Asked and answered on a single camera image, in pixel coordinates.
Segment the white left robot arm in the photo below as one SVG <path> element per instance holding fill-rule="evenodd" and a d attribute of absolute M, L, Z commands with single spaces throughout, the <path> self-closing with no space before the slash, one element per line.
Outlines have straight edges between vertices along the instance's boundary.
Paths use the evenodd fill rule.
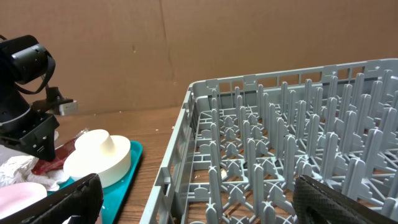
<path fill-rule="evenodd" d="M 1 39 L 1 144 L 51 161 L 59 123 L 46 109 L 28 104 L 22 94 L 35 95 L 45 88 L 55 60 L 32 35 Z"/>

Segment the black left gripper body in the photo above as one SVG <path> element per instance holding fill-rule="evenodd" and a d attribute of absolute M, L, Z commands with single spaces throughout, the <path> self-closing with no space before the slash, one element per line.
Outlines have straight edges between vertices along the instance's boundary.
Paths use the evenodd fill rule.
<path fill-rule="evenodd" d="M 55 159 L 55 130 L 59 123 L 53 114 L 29 108 L 16 118 L 1 121 L 1 145 L 31 156 Z"/>

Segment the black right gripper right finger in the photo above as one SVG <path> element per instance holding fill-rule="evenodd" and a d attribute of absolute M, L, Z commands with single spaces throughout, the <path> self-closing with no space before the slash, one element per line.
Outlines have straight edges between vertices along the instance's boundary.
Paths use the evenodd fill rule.
<path fill-rule="evenodd" d="M 397 223 L 307 175 L 296 178 L 293 207 L 299 223 Z"/>

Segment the large pink plate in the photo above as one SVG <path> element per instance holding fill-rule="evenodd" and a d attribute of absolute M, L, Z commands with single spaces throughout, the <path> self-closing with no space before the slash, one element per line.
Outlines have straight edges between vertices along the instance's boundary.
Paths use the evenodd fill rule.
<path fill-rule="evenodd" d="M 46 188 L 34 182 L 1 187 L 1 219 L 42 200 L 46 196 Z"/>

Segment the red snack wrapper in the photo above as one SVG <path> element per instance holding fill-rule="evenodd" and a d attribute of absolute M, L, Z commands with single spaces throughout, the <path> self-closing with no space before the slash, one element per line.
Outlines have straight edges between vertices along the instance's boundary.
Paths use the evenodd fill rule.
<path fill-rule="evenodd" d="M 71 139 L 64 145 L 55 150 L 55 159 L 45 161 L 39 159 L 36 165 L 31 169 L 34 175 L 43 175 L 48 171 L 62 169 L 67 157 L 75 151 L 75 142 L 77 138 Z"/>

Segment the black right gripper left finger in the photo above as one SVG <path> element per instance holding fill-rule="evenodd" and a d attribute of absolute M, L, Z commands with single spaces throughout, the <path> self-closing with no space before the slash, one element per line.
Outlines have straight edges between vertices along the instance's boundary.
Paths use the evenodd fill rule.
<path fill-rule="evenodd" d="M 96 223 L 104 193 L 98 174 L 89 174 L 67 187 L 9 215 L 1 223 Z"/>

